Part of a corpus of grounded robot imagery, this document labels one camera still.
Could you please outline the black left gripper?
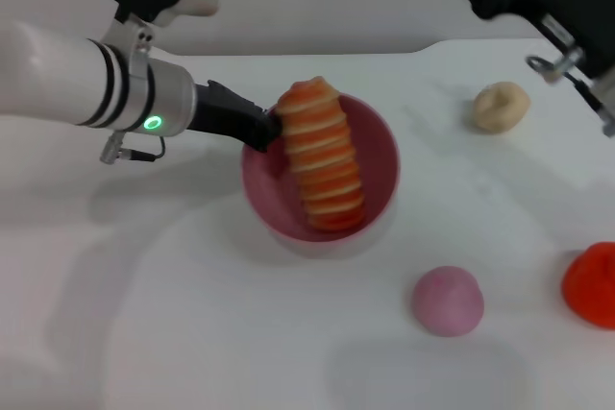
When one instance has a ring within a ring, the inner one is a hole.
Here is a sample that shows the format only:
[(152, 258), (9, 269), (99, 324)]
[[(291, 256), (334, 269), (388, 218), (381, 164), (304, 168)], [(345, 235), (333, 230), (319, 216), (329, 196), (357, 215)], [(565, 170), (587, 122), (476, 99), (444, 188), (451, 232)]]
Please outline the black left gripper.
[(212, 80), (196, 85), (196, 109), (188, 129), (227, 136), (260, 153), (266, 153), (283, 131), (273, 110), (265, 111)]

